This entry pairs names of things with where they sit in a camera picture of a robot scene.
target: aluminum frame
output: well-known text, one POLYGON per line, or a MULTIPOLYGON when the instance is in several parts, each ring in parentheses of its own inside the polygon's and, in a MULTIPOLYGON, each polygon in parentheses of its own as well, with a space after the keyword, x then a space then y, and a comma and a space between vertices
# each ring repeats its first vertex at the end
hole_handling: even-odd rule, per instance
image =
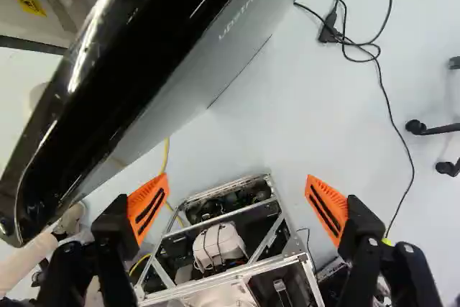
POLYGON ((284 267, 286 265, 294 265, 299 263, 305 272, 305 276, 307 278, 308 284, 310 289, 312 290, 313 296, 316 300, 318 307, 324 307, 324 302, 321 297, 321 293, 319 291, 318 283, 315 278, 315 274, 313 272, 313 265, 311 262, 311 256, 308 250, 303 246, 303 243, 298 239, 294 228, 292 227, 292 223, 289 220, 288 215, 283 212, 283 205, 281 203, 280 198, 278 198, 278 193, 275 188, 275 184, 273 183, 272 177, 270 174, 259 174, 259 175, 249 175, 247 177, 240 178, 238 180, 232 181, 230 183, 226 183, 224 185, 217 186, 215 188, 210 188, 204 192, 197 193, 191 197, 188 197, 183 200, 182 203, 174 210, 172 216, 170 217, 167 226, 159 240, 159 242, 155 245, 154 250, 152 251, 152 255, 150 256, 147 264, 142 271, 141 276, 136 284, 136 289, 142 289, 142 282, 144 281, 147 271, 152 265, 154 269, 157 271, 157 274, 162 279, 163 283, 166 285, 166 290, 161 290, 156 293, 149 294, 144 297, 143 300, 139 301, 139 307, 147 307, 153 306, 157 303, 170 301, 173 299, 181 299, 187 296, 190 296, 194 293, 198 293, 200 291, 216 287, 218 285, 223 284, 245 284, 247 281, 254 275, 258 275, 263 272, 267 272, 270 270, 275 270, 280 267, 284 267), (227 214, 200 222, 198 224, 192 224, 187 226, 186 228, 179 229, 177 231, 171 231, 175 219, 180 211, 185 210, 185 208, 195 204, 206 201, 210 198, 214 198, 217 196, 222 196, 229 191, 232 191, 237 188, 243 188, 248 186, 254 182, 264 180, 267 185, 272 190, 272 195, 265 201, 261 201, 256 204, 252 204, 250 206, 245 206, 244 208, 229 212, 227 214), (164 238, 176 236, 182 234, 183 232, 187 232, 191 229, 198 228, 203 225, 212 225, 214 223, 219 223, 224 219, 232 217, 236 214, 240 214, 242 212, 247 212, 257 207, 266 205, 268 206, 273 201, 276 201, 281 209, 281 214, 278 216, 277 220, 271 226, 270 230, 265 234, 264 238, 260 242, 259 246, 256 248, 252 256, 249 258, 247 264, 240 265, 235 268, 228 269, 225 272, 221 272, 219 274, 213 275, 208 278, 202 278, 200 280, 192 280, 190 282, 183 283, 181 285, 176 285, 170 276, 166 273, 163 269, 162 265, 156 258, 156 254, 161 246, 161 243, 164 238), (263 249, 267 246, 267 244, 271 241, 271 239, 275 236, 277 229, 281 225, 281 223, 285 221, 287 228, 290 232, 290 238, 280 255, 276 255, 274 257, 267 258, 265 260, 258 260, 260 255, 263 252, 263 249))

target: yellow warning sticker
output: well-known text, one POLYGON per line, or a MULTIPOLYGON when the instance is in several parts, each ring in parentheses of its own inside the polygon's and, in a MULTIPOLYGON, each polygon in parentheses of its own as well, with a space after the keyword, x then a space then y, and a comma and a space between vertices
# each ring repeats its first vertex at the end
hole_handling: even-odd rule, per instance
POLYGON ((30 14, 46 17, 46 12, 38 0, 17 0, 21 8, 30 14))

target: yellow cable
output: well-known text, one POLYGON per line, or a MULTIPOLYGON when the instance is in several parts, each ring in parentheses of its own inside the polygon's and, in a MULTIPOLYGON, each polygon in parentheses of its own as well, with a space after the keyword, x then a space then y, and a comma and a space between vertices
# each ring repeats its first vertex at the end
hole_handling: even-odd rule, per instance
POLYGON ((136 268, 139 266, 139 264, 141 263, 142 260, 145 260, 147 259, 148 257, 150 257, 152 254, 148 254, 148 255, 145 255, 144 257, 142 257, 141 259, 137 260, 137 263, 134 264, 134 266, 131 268, 131 270, 129 271, 129 275, 131 275, 134 270, 136 270, 136 268))
POLYGON ((160 171, 158 175, 162 175, 165 170, 166 170, 166 165, 167 165, 167 157, 169 156, 170 153, 170 138, 165 139, 165 151, 163 152, 163 163, 161 164, 160 171))
MULTIPOLYGON (((170 153, 170 138, 168 137, 165 139, 165 151, 163 152, 163 163, 161 164, 161 169, 158 175, 162 175, 165 172, 166 165, 167 165, 167 158, 169 156, 169 153, 170 153)), ((172 208, 171 204, 169 204, 168 201, 166 201, 166 206, 168 209, 174 212, 174 209, 172 208)), ((185 225, 184 225, 183 220, 179 216, 177 216, 176 219, 178 220, 180 226, 184 228, 185 225)))

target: orange slotted panel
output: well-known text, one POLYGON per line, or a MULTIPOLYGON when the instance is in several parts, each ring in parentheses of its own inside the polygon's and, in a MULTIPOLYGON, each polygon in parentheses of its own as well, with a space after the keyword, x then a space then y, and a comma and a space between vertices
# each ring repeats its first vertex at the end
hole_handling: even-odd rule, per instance
POLYGON ((312 175, 307 177, 305 197, 332 242, 338 247, 348 219, 346 197, 312 175))
POLYGON ((128 219, 140 246, 170 194, 166 173, 158 175, 128 196, 128 219))

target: screw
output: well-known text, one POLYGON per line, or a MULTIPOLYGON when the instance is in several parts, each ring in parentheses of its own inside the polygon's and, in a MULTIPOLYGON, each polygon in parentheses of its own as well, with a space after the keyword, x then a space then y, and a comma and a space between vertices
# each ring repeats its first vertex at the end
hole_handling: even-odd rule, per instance
POLYGON ((409 244, 405 244, 404 249, 405 249, 406 252, 414 253, 414 249, 409 244))

